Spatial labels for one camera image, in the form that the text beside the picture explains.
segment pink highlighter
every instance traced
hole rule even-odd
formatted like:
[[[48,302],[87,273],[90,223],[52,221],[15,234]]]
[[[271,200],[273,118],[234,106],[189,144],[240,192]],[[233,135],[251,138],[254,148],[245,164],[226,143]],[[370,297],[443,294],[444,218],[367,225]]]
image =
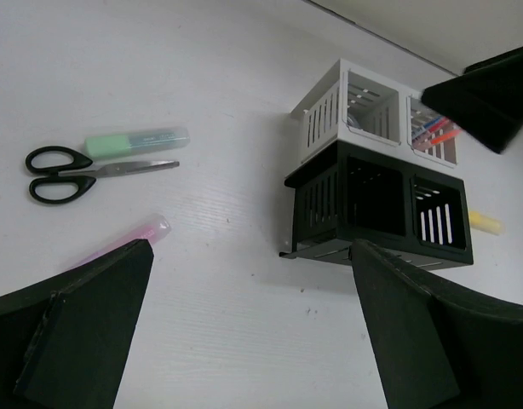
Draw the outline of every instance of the pink highlighter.
[[[92,255],[84,258],[81,262],[77,262],[71,267],[71,269],[83,266],[88,262],[92,262],[96,258],[99,258],[100,256],[103,256],[112,250],[116,250],[118,247],[126,245],[127,243],[135,239],[147,239],[150,242],[150,245],[155,245],[157,242],[159,242],[159,240],[164,239],[167,236],[167,234],[169,234],[169,232],[169,222],[167,222],[167,220],[163,216],[156,215],[153,218],[151,218],[148,222],[128,232],[123,237],[117,239],[116,241],[107,245],[103,249],[100,249]]]

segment black desk organizer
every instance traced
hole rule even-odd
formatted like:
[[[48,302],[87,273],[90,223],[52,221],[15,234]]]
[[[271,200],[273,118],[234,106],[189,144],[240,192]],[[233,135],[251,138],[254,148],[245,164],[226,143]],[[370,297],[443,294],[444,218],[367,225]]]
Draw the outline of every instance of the black desk organizer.
[[[460,179],[335,141],[284,184],[296,196],[282,257],[350,265],[352,241],[367,239],[427,270],[474,263]]]

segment scissors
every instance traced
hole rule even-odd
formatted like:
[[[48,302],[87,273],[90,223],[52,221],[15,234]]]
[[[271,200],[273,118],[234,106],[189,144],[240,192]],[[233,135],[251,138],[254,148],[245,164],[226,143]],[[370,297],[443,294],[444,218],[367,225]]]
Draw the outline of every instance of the scissors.
[[[32,160],[43,153],[65,153],[72,158],[72,162],[70,164],[49,166],[45,168],[34,167],[32,165]],[[68,147],[40,147],[27,155],[25,166],[33,175],[47,176],[39,177],[32,181],[29,186],[29,193],[32,198],[38,202],[47,205],[63,205],[83,196],[93,187],[97,181],[97,177],[125,176],[134,173],[171,169],[180,166],[180,162],[175,160],[142,160],[106,164],[99,168],[85,169],[89,168],[92,164],[93,160],[80,152],[69,149]],[[57,184],[73,184],[76,185],[78,190],[71,196],[63,199],[47,199],[37,193],[37,188],[42,185]]]

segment pen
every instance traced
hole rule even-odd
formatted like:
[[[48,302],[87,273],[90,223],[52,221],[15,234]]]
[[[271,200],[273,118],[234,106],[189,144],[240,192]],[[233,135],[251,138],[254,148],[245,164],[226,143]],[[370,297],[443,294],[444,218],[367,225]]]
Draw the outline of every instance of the pen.
[[[413,134],[413,137],[412,137],[412,140],[416,140],[416,138],[418,138],[420,135],[422,135],[424,132],[426,132],[428,130],[428,128],[430,128],[431,126],[433,126],[434,124],[436,124],[438,121],[440,121],[443,117],[441,115],[439,115],[438,117],[432,119],[431,121],[425,123],[424,125],[422,125],[421,127],[419,127],[415,133]]]
[[[413,147],[419,151],[426,151],[427,149],[429,149],[431,147],[435,147],[436,145],[439,145],[440,143],[449,141],[452,138],[456,138],[457,135],[460,134],[461,132],[462,132],[462,130],[452,130],[451,132],[447,132],[446,134],[443,134],[442,136],[438,136],[437,138],[419,143],[416,146],[415,146],[415,144],[413,144]]]
[[[434,132],[440,130],[444,126],[448,125],[450,122],[451,122],[451,120],[449,120],[447,118],[442,118],[439,122],[437,122],[436,124],[432,125],[423,134],[421,134],[419,137],[417,137],[413,141],[413,143],[412,143],[413,148],[417,149],[417,147],[421,143],[425,142]]]

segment pen holder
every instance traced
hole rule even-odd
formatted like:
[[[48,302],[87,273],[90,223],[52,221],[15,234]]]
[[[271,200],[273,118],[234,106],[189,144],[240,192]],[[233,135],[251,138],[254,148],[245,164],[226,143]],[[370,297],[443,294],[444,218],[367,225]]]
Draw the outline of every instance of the pen holder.
[[[297,120],[293,170],[313,160],[334,141],[370,149],[446,175],[459,174],[453,123],[426,138],[439,145],[413,147],[412,134],[438,113],[423,106],[421,94],[391,78],[339,60],[291,112]]]
[[[296,190],[292,252],[350,265],[353,239],[368,239],[435,270],[473,264],[463,181],[335,141],[284,183]]]

